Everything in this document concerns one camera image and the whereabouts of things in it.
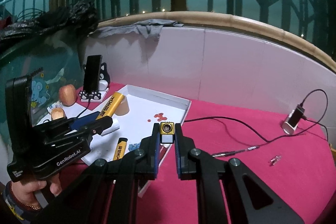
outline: black plastic bag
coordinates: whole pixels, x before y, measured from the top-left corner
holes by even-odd
[[[9,25],[0,31],[0,53],[22,40],[53,34],[70,26],[74,27],[79,38],[95,31],[98,16],[94,3],[80,1],[72,7],[58,7],[54,12]]]

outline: pink table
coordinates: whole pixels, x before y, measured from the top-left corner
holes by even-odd
[[[111,84],[110,90],[123,85]],[[268,140],[283,135],[280,127],[285,115],[193,100],[187,119],[227,116],[240,119]],[[300,128],[310,122],[302,121]],[[222,119],[188,122],[183,134],[193,138],[197,148],[208,153],[243,149],[262,144],[253,131],[244,125]],[[282,159],[269,166],[276,155]],[[323,211],[336,190],[336,168],[324,134],[318,126],[292,138],[281,138],[257,150],[235,155],[277,193],[296,213],[311,224]],[[61,173],[66,187],[79,175],[83,166],[70,166]],[[198,222],[196,184],[180,181],[176,174],[174,147],[159,168],[143,198],[138,200],[138,224]]]

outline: black cable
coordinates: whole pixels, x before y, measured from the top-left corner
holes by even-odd
[[[327,98],[327,106],[328,106],[328,95],[327,93],[324,91],[324,90],[321,90],[321,89],[316,89],[316,90],[312,90],[311,92],[309,92],[306,97],[303,99],[303,101],[301,102],[300,106],[303,106],[303,104],[305,103],[306,99],[308,98],[308,96],[316,91],[322,91],[325,95],[325,97]]]
[[[230,118],[230,117],[224,117],[224,116],[211,116],[211,117],[203,117],[203,118],[197,118],[197,119],[191,119],[191,120],[185,120],[184,122],[193,122],[193,121],[199,121],[199,120],[206,120],[206,119],[227,119],[227,120],[232,120],[232,121],[236,121],[236,122],[240,122],[242,123],[244,126],[247,126],[249,129],[251,129],[255,134],[257,134],[261,139],[263,139],[265,142],[268,142],[267,139],[265,139],[260,133],[258,133],[258,131],[256,131],[253,127],[251,127],[250,125],[248,125],[247,123],[235,119],[235,118]]]
[[[91,97],[89,97],[89,101],[88,101],[86,108],[81,113],[79,113],[76,118],[79,118],[79,116],[82,115],[89,108],[90,102],[91,102]]]
[[[300,131],[299,133],[297,134],[293,134],[293,135],[281,135],[281,136],[278,136],[272,140],[267,140],[266,138],[264,138],[260,133],[258,133],[254,128],[252,128],[250,125],[248,125],[247,123],[241,121],[241,120],[238,120],[238,119],[235,119],[235,118],[230,118],[230,117],[223,117],[223,116],[211,116],[211,117],[202,117],[202,118],[196,118],[196,119],[191,119],[191,120],[185,120],[184,122],[193,122],[193,121],[199,121],[199,120],[205,120],[205,119],[227,119],[227,120],[233,120],[233,121],[236,121],[236,122],[239,122],[239,123],[242,123],[243,125],[247,126],[249,129],[251,129],[254,133],[256,133],[263,141],[265,141],[266,143],[264,144],[261,144],[261,145],[255,145],[256,147],[260,147],[260,146],[264,146],[264,145],[267,145],[269,143],[272,143],[280,138],[284,138],[284,137],[296,137],[296,136],[299,136],[301,134],[303,134],[304,132],[306,132],[307,130],[311,129],[313,126],[320,124],[320,121],[323,119],[323,117],[325,116],[326,112],[327,112],[327,108],[328,108],[328,96],[327,96],[327,93],[322,90],[322,89],[316,89],[316,90],[312,90],[311,92],[309,92],[307,94],[307,96],[303,99],[303,101],[301,102],[301,106],[303,106],[303,104],[305,103],[306,99],[308,98],[308,96],[310,94],[312,94],[313,92],[316,92],[316,91],[322,91],[325,95],[325,98],[327,100],[326,104],[325,104],[325,110],[321,116],[321,118],[317,121],[317,122],[314,122],[314,121],[310,121],[310,122],[313,122],[314,124],[309,126],[308,128],[306,129],[303,129],[302,131]],[[226,153],[229,153],[231,155],[234,155],[236,153],[241,153],[241,152],[245,152],[246,150],[237,150],[237,151],[229,151],[229,152],[226,152]]]
[[[307,118],[305,118],[305,120],[308,121],[308,122],[315,122],[315,121],[311,121],[311,120],[309,120]],[[325,132],[327,133],[327,142],[329,142],[328,128],[325,125],[321,124],[320,122],[317,122],[317,124],[320,125],[320,126],[322,126],[322,127],[324,127]]]

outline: screw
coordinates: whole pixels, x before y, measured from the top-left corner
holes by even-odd
[[[141,156],[141,155],[143,155],[144,153],[145,153],[145,151],[144,151],[143,149],[141,149],[141,148],[137,148],[137,149],[134,150],[134,154],[135,154],[136,156]]]
[[[237,158],[232,158],[230,159],[230,163],[233,165],[233,166],[238,166],[240,164],[240,160],[237,159]]]
[[[192,150],[190,150],[191,155],[193,156],[198,156],[202,151],[198,148],[193,148]]]
[[[107,163],[107,161],[104,160],[104,159],[97,159],[97,160],[94,162],[94,164],[97,165],[97,166],[99,166],[99,167],[104,166],[105,163]]]

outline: gray cloth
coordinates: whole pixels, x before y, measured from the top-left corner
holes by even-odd
[[[177,21],[165,19],[149,19],[139,21],[132,25],[118,27],[102,27],[97,29],[91,36],[97,38],[108,37],[113,34],[125,34],[135,32],[143,35],[145,38],[153,37],[154,40],[159,40],[162,27],[182,27]]]

